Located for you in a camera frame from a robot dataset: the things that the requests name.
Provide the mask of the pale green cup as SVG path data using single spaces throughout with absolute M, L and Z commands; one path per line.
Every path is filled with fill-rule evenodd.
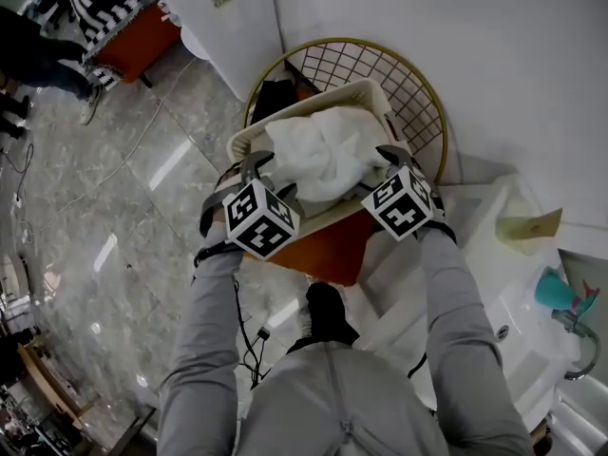
M 496 221 L 495 235 L 499 242 L 512 250 L 532 256 L 540 248 L 540 218 L 523 216 L 500 217 Z

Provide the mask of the person's black trouser leg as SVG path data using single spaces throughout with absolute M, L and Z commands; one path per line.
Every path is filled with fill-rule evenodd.
M 344 302 L 334 286 L 315 281 L 309 286 L 305 300 L 298 311 L 302 335 L 287 353 L 324 342 L 352 346 L 360 337 L 348 322 Z

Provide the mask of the white water dispenser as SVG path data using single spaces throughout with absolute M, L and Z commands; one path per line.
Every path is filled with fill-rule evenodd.
M 247 101 L 262 70 L 282 53 L 274 0 L 166 1 L 186 48 Z

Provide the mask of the person's right forearm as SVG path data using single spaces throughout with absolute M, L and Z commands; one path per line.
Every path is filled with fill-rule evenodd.
M 427 362 L 437 417 L 456 456 L 534 456 L 495 334 L 464 255 L 445 232 L 419 234 L 427 284 Z

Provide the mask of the white washbasin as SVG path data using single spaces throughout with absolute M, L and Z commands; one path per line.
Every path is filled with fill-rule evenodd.
M 593 356 L 592 342 L 567 332 L 552 309 L 535 299 L 547 269 L 565 271 L 557 244 L 540 238 L 532 256 L 520 254 L 495 235 L 500 217 L 532 217 L 539 206 L 522 177 L 505 176 L 490 185 L 448 186 L 443 191 L 458 245 L 479 288 L 503 360 L 503 373 L 516 409 L 533 430 L 552 408 L 567 371 L 583 369 Z M 367 243 L 356 289 L 370 310 L 353 311 L 359 348 L 388 358 L 407 376 L 430 409 L 437 406 L 428 363 L 427 290 L 413 237 L 396 241 L 387 233 Z

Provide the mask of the black white striped blanket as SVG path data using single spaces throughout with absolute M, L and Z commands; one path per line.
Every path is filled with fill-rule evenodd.
M 142 11 L 159 0 L 69 0 L 85 38 L 83 66 L 109 90 L 123 79 L 113 65 L 101 63 L 98 55 L 117 38 Z

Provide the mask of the person's left forearm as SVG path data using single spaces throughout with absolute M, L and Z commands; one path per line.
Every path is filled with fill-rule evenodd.
M 216 255 L 195 271 L 161 383 L 158 456 L 232 454 L 239 361 L 234 275 L 241 261 L 241 253 Z

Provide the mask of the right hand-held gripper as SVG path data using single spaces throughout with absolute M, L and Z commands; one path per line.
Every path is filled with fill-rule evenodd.
M 383 178 L 369 175 L 355 184 L 351 193 L 394 239 L 419 238 L 421 228 L 438 229 L 449 235 L 446 209 L 438 188 L 428 180 L 410 153 L 396 145 L 376 146 L 392 166 Z

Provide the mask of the person's grey hoodie torso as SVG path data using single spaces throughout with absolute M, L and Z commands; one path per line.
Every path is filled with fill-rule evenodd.
M 407 377 L 369 351 L 294 351 L 253 391 L 237 456 L 448 456 Z

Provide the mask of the teal spray bottle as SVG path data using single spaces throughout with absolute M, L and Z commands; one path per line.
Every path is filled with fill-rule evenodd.
M 582 281 L 584 295 L 578 295 L 555 270 L 547 269 L 541 275 L 536 288 L 536 301 L 552 310 L 567 311 L 576 316 L 588 312 L 596 302 L 600 288 L 591 288 Z

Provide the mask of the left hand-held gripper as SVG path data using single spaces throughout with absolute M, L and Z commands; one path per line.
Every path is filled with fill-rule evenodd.
M 297 238 L 300 216 L 292 209 L 297 204 L 296 184 L 275 190 L 273 182 L 259 172 L 274 155 L 269 150 L 250 153 L 241 162 L 240 175 L 222 176 L 214 193 L 205 200 L 199 232 L 205 237 L 214 214 L 221 210 L 226 239 L 199 250 L 199 261 L 236 251 L 264 261 Z

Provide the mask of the cream flat stick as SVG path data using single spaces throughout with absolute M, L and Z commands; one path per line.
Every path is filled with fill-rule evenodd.
M 527 218 L 522 227 L 522 239 L 552 238 L 559 230 L 561 224 L 562 209 L 556 209 L 550 213 Z

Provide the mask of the cream plastic laundry basket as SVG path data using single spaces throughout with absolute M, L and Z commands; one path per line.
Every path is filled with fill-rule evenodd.
M 384 90 L 374 80 L 362 79 L 290 105 L 266 119 L 239 131 L 228 142 L 227 152 L 229 159 L 232 162 L 239 162 L 254 151 L 269 150 L 274 152 L 273 142 L 265 131 L 265 126 L 268 123 L 292 117 L 308 117 L 315 112 L 334 106 L 356 106 L 368 110 L 379 120 L 385 129 L 388 135 L 388 142 L 386 144 L 394 144 L 396 142 L 387 120 L 391 108 Z M 384 178 L 387 175 L 386 170 L 389 167 L 388 163 L 384 168 L 374 168 L 361 181 L 369 175 L 375 176 L 377 173 Z M 274 156 L 267 165 L 263 166 L 262 173 L 273 181 L 276 188 L 282 188 L 287 184 L 280 183 L 273 178 L 275 169 L 276 162 Z M 329 201 L 309 202 L 298 198 L 296 200 L 297 204 L 294 209 L 300 215 L 299 234 L 301 237 L 326 228 L 358 212 L 362 208 L 359 198 L 354 197 L 351 190 L 338 199 Z

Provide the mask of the chrome faucet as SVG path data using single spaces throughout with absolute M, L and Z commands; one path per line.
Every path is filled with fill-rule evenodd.
M 589 327 L 587 327 L 580 319 L 569 311 L 553 310 L 551 317 L 562 324 L 568 333 L 572 333 L 580 339 L 589 339 L 594 347 L 593 356 L 588 364 L 581 370 L 567 371 L 564 379 L 568 381 L 578 381 L 587 376 L 599 361 L 601 353 L 601 341 L 599 336 Z

